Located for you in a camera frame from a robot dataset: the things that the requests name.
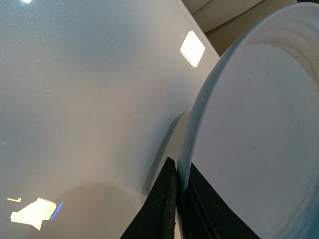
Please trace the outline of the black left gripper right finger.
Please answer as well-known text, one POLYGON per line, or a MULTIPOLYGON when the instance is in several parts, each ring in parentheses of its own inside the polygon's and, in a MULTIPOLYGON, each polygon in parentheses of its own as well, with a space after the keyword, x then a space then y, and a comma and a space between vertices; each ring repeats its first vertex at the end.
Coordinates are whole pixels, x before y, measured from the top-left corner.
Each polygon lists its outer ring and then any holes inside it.
POLYGON ((183 204, 183 234, 186 239, 258 239, 223 201, 209 182, 191 164, 183 204))

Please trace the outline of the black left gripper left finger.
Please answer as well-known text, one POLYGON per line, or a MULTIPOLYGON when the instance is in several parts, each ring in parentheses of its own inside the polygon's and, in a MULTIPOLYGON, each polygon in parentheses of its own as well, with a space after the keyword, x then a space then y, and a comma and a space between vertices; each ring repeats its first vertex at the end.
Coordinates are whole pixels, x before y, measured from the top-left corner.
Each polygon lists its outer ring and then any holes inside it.
POLYGON ((177 174, 175 162, 167 158, 145 203, 127 227, 122 239, 173 239, 177 174))

